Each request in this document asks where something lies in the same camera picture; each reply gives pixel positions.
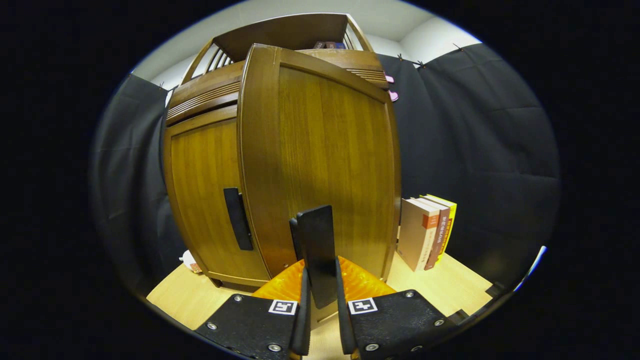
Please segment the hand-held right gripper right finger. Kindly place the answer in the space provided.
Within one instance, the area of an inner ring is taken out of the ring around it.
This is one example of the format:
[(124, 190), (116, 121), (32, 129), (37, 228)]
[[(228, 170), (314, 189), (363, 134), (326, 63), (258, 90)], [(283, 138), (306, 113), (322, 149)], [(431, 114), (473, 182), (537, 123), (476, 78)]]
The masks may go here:
[(352, 360), (416, 360), (457, 331), (417, 290), (396, 291), (341, 256), (334, 266), (340, 341)]

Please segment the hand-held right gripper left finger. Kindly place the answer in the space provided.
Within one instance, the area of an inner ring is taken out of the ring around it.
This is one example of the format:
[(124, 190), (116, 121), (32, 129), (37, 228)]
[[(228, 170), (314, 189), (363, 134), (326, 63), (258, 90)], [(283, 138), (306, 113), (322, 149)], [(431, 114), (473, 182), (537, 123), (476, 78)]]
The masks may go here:
[(231, 294), (195, 332), (241, 358), (302, 358), (310, 319), (310, 278), (301, 259), (253, 294)]

